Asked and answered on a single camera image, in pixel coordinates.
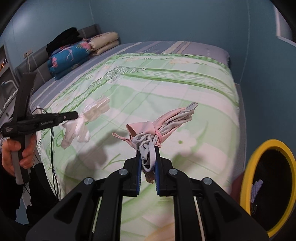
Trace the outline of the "black clothing pile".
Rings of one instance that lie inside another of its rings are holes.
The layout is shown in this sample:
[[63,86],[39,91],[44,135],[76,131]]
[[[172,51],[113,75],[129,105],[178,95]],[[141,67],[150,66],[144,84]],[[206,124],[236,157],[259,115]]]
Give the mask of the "black clothing pile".
[[54,40],[47,44],[46,51],[48,53],[48,57],[50,57],[54,51],[63,46],[72,45],[82,40],[83,38],[79,36],[77,28],[71,27],[60,33]]

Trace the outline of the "beige folded blanket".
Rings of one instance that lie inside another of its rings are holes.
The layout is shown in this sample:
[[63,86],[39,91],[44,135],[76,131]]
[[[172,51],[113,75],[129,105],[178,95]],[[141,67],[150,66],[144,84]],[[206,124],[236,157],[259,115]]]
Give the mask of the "beige folded blanket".
[[93,55],[100,55],[119,45],[119,35],[117,32],[107,32],[90,39],[89,45]]

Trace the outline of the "lavender foam net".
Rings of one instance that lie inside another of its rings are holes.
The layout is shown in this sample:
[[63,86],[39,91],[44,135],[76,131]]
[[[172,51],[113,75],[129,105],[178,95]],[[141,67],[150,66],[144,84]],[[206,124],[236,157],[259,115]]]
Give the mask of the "lavender foam net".
[[251,188],[251,203],[254,203],[255,198],[260,190],[260,188],[262,187],[263,181],[261,179],[259,179],[258,181],[255,181],[255,183],[252,185]]

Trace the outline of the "white plastic bag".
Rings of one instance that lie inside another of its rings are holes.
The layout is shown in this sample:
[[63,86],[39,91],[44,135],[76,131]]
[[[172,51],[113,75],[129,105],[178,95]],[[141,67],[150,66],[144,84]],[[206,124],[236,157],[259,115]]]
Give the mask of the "white plastic bag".
[[100,99],[87,105],[83,111],[78,114],[78,118],[75,120],[68,120],[62,124],[65,130],[64,137],[61,142],[63,149],[68,148],[72,141],[76,138],[79,143],[87,143],[90,140],[90,132],[86,126],[86,123],[95,121],[103,113],[107,112],[110,99],[102,96]]

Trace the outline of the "grey bed headboard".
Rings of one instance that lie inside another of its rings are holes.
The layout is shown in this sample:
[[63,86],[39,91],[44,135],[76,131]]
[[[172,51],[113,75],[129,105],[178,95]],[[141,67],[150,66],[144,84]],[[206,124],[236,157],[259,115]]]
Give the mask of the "grey bed headboard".
[[[99,24],[90,25],[86,28],[77,30],[77,32],[79,33],[78,36],[84,39],[88,39],[102,33]],[[21,81],[22,75],[24,73],[29,72],[29,65],[31,67],[31,72],[34,72],[35,70],[40,71],[41,78],[44,79],[45,82],[48,81],[49,79],[47,79],[46,77],[50,73],[48,71],[48,68],[46,67],[46,63],[48,61],[46,46],[42,47],[33,54],[30,54],[28,57],[29,58],[25,57],[24,61],[15,68],[15,76],[18,82]]]

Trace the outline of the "yellow rimmed trash bin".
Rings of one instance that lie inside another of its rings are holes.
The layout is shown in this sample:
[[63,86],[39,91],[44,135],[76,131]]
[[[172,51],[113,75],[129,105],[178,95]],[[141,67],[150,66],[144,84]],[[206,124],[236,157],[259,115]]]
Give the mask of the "yellow rimmed trash bin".
[[[263,181],[254,203],[251,188]],[[270,238],[288,222],[295,209],[295,158],[283,142],[271,139],[251,155],[243,173],[239,204]]]

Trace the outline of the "blue floral folded blanket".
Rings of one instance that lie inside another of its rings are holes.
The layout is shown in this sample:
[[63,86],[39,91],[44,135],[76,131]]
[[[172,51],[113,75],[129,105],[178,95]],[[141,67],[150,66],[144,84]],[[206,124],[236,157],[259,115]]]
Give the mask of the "blue floral folded blanket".
[[55,80],[59,80],[86,62],[90,53],[91,46],[87,41],[61,47],[47,61],[49,73]]

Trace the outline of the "grey striped bed mattress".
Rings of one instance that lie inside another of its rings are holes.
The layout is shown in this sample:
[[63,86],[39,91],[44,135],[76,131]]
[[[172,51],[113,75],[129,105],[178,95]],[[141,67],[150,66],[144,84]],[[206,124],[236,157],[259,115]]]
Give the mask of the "grey striped bed mattress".
[[33,93],[30,98],[30,109],[44,108],[55,96],[62,92],[66,86],[75,82],[97,64],[103,63],[112,56],[127,53],[154,53],[154,54],[182,54],[197,55],[214,59],[229,71],[230,55],[222,48],[190,41],[150,41],[120,44],[98,56],[90,57],[79,67],[75,68],[59,80],[50,79]]

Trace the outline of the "green floral quilt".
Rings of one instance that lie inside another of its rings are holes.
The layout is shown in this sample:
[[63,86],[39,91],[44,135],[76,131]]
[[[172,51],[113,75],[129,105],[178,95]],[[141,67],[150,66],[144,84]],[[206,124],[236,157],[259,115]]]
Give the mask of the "green floral quilt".
[[48,178],[57,175],[60,198],[82,179],[101,179],[123,167],[135,150],[112,134],[128,137],[127,124],[155,121],[162,114],[198,103],[192,120],[164,141],[162,157],[189,177],[212,178],[231,191],[239,145],[239,97],[231,71],[196,55],[127,53],[92,67],[43,109],[50,113],[83,109],[105,96],[110,109],[86,123],[90,141],[63,149],[64,129],[45,130],[38,151]]

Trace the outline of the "pink grey cloth scrap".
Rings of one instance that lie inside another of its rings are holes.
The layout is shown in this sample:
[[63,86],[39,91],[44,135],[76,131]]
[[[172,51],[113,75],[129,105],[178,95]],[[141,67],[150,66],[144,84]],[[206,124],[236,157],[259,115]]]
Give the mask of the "pink grey cloth scrap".
[[148,183],[153,184],[155,178],[156,150],[180,126],[192,120],[198,103],[192,102],[185,108],[171,110],[155,121],[131,123],[126,125],[129,137],[116,133],[112,135],[134,148],[140,153],[141,169]]

